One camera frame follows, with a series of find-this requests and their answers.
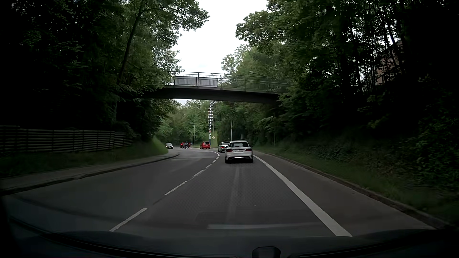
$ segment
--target red car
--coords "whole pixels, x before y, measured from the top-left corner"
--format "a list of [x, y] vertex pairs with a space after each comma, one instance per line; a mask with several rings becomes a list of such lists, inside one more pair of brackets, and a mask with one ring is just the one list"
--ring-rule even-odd
[[199, 149], [209, 149], [210, 150], [210, 142], [203, 141], [201, 145], [199, 145]]

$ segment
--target building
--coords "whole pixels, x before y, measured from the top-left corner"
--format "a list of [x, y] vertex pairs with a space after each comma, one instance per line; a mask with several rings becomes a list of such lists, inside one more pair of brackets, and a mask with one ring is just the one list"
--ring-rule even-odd
[[365, 75], [364, 91], [373, 91], [378, 86], [385, 84], [388, 81], [394, 80], [397, 75], [402, 74], [402, 67], [404, 60], [401, 58], [403, 55], [402, 41], [399, 40], [395, 44], [389, 46], [388, 49], [382, 51], [378, 57], [378, 62], [373, 66], [373, 73]]

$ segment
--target gray car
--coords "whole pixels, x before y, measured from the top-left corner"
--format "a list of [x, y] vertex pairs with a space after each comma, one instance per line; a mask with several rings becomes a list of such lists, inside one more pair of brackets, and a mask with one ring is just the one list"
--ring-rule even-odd
[[221, 144], [218, 146], [219, 152], [225, 152], [226, 148], [228, 148], [229, 141], [222, 141]]

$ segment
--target bridge railing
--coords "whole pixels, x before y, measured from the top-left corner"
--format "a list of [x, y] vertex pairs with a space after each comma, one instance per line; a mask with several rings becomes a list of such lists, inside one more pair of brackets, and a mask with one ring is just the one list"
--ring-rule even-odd
[[290, 81], [240, 74], [173, 72], [173, 78], [167, 85], [284, 93], [290, 86]]

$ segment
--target rear window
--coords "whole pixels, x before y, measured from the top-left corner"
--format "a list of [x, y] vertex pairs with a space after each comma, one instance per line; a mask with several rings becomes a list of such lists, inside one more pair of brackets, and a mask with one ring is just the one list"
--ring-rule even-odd
[[232, 142], [229, 145], [231, 148], [238, 148], [238, 147], [248, 147], [249, 144], [246, 142]]

